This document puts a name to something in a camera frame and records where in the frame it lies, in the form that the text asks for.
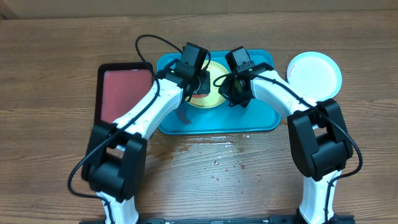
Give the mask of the light blue plate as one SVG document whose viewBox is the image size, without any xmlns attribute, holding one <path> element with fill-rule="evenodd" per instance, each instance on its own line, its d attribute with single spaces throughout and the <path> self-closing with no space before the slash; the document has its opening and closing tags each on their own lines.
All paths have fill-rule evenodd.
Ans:
<svg viewBox="0 0 398 224">
<path fill-rule="evenodd" d="M 289 65 L 295 65 L 289 84 L 305 96 L 324 101 L 339 93 L 342 73 L 329 56 L 320 52 L 303 52 L 295 56 Z"/>
</svg>

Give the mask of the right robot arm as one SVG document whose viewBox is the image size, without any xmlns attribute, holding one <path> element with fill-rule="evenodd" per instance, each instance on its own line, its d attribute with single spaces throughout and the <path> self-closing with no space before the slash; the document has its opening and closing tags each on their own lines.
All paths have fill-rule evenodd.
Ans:
<svg viewBox="0 0 398 224">
<path fill-rule="evenodd" d="M 336 182 L 353 155 L 338 103 L 304 97 L 268 63 L 256 64 L 244 47 L 231 50 L 225 59 L 231 72 L 223 75 L 218 92 L 229 105 L 245 108 L 252 99 L 261 100 L 287 121 L 292 159 L 303 175 L 295 222 L 354 223 L 354 217 L 333 211 Z"/>
</svg>

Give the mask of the yellow-green plate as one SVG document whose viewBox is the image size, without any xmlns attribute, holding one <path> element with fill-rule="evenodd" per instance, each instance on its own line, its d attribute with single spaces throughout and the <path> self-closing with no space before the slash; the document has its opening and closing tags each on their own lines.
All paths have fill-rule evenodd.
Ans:
<svg viewBox="0 0 398 224">
<path fill-rule="evenodd" d="M 218 77 L 229 73 L 226 67 L 218 62 L 210 62 L 207 71 L 210 73 L 210 92 L 209 94 L 193 95 L 188 102 L 197 108 L 214 108 L 222 104 L 225 99 L 218 93 L 218 87 L 213 82 Z"/>
</svg>

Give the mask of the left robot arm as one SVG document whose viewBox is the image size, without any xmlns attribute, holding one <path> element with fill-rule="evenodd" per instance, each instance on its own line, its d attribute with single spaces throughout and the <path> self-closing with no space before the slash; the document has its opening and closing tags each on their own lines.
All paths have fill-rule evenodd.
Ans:
<svg viewBox="0 0 398 224">
<path fill-rule="evenodd" d="M 103 223 L 137 223 L 134 196 L 144 175 L 147 142 L 162 120 L 197 90 L 208 88 L 210 52 L 187 43 L 182 56 L 155 76 L 148 93 L 112 123 L 93 126 L 86 156 L 77 165 L 105 209 Z"/>
</svg>

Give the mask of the white plate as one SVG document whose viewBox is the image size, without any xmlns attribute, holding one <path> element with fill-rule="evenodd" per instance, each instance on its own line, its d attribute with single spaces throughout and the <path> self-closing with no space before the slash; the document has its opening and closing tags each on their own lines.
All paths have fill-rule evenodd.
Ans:
<svg viewBox="0 0 398 224">
<path fill-rule="evenodd" d="M 289 65 L 287 68 L 287 74 L 286 74 L 286 78 L 287 78 L 287 82 L 290 82 L 290 78 L 291 78 L 291 73 L 293 68 L 295 67 L 295 65 Z"/>
</svg>

